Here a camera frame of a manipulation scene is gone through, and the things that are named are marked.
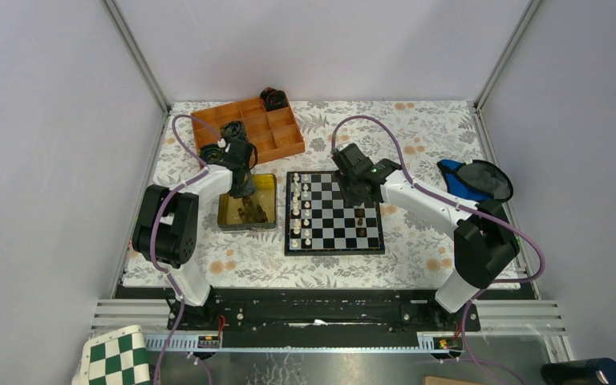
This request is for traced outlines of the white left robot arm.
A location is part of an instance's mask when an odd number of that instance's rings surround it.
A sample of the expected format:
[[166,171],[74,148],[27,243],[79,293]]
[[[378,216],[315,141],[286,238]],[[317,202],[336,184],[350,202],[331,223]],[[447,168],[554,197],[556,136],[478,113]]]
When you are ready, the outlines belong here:
[[234,198],[255,193],[249,162],[257,149],[247,140],[227,140],[207,147],[209,158],[191,179],[169,188],[149,185],[132,234],[132,248],[165,274],[176,299],[187,305],[186,319],[199,330],[216,321],[217,309],[207,302],[211,285],[190,261],[197,246],[199,211],[221,195]]

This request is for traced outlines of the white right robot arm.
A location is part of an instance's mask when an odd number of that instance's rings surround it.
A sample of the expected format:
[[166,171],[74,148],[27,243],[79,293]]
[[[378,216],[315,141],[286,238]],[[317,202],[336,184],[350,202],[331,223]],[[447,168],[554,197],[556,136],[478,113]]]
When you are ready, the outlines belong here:
[[453,240],[454,270],[428,308],[436,329],[455,325],[459,309],[487,289],[521,251],[501,203],[470,201],[417,183],[401,164],[374,162],[356,144],[334,148],[331,156],[347,204],[377,202],[405,209]]

